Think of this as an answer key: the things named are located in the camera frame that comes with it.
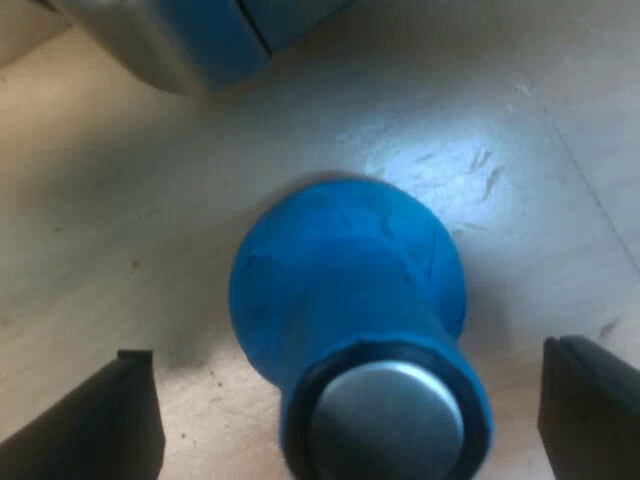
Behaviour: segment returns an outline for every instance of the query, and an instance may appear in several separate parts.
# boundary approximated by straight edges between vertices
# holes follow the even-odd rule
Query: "blue object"
[[[406,347],[451,372],[451,381],[443,381],[457,379],[459,401],[472,412],[466,424],[484,432],[476,439],[477,469],[492,420],[487,396],[455,344],[465,317],[464,274],[452,239],[420,202],[366,180],[292,194],[246,236],[229,301],[249,361],[282,391],[285,454],[287,436],[298,428],[290,419],[305,421],[291,410],[304,404],[314,371],[347,365],[363,351],[379,359]]]

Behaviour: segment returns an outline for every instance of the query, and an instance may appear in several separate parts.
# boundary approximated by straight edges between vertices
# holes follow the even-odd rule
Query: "metal cap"
[[[383,361],[327,385],[311,418],[310,455],[321,479],[445,478],[464,444],[447,386],[411,363]]]

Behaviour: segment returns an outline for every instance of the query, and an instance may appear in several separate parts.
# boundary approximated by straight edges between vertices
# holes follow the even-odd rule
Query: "scratch mark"
[[[469,167],[469,173],[474,173],[475,171],[484,167],[491,158],[491,155],[493,155],[493,152],[490,152],[488,150],[485,150],[483,155],[481,155],[481,152],[481,150],[478,150],[475,157],[473,157],[473,162]]]
[[[527,84],[525,84],[525,83],[521,83],[521,82],[516,83],[516,89],[517,89],[520,93],[522,93],[522,94],[526,95],[527,97],[533,97],[533,91],[532,91],[532,90],[531,90],[531,88],[529,88],[529,86],[528,86]]]
[[[235,408],[223,407],[222,405],[217,405],[216,408],[223,411],[224,413],[227,413],[228,415],[231,415],[232,417],[240,417],[246,420],[251,420],[252,422],[255,422],[255,423],[260,423],[260,419],[255,415],[250,415],[248,413],[241,412],[240,410],[236,410]]]
[[[574,13],[572,16],[573,16],[573,19],[575,20],[575,22],[578,25],[580,25],[581,27],[583,27],[583,28],[585,28],[587,30],[591,30],[593,28],[593,26],[589,23],[589,21],[586,18],[581,17],[577,13]]]
[[[607,338],[609,335],[611,335],[611,332],[613,332],[613,330],[618,326],[619,323],[620,319],[617,319],[613,322],[609,322],[606,325],[603,325],[603,327],[600,329],[598,338],[600,338],[600,340],[604,340],[605,338]]]
[[[426,162],[427,160],[431,160],[435,156],[436,156],[435,153],[427,153],[426,155],[422,155],[422,156],[416,158],[415,159],[415,163]]]
[[[482,197],[483,202],[487,198],[489,198],[489,195],[491,195],[491,191],[493,190],[493,187],[496,186],[496,183],[502,176],[503,171],[504,171],[503,165],[500,165],[499,167],[496,167],[491,171],[491,175],[489,175],[489,178],[487,178],[487,183],[484,188],[484,196]]]
[[[486,232],[487,228],[483,227],[482,225],[478,225],[477,223],[471,223],[471,222],[462,222],[462,225],[466,228],[468,228],[469,230],[477,230],[479,232]]]

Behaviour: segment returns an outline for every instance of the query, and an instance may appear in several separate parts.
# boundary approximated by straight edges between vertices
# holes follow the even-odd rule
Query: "wooden table surface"
[[[161,479],[282,479],[278,392],[227,278],[296,185],[356,173],[431,207],[469,284],[496,418],[481,479],[552,478],[548,336],[640,364],[640,3],[359,0],[207,101],[72,29],[0,70],[0,439],[119,348],[156,353]]]

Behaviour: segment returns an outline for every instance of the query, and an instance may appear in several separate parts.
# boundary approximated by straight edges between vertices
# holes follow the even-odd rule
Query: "blue handle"
[[[486,454],[488,399],[455,345],[466,309],[462,265],[442,224],[404,192],[344,180],[289,196],[245,238],[231,275],[230,308],[249,361],[282,391],[285,453],[287,437],[299,428],[291,418],[305,421],[292,410],[313,397],[318,371],[410,350],[424,353],[422,363],[455,384],[471,415],[467,422],[484,432],[471,448],[471,463]]]

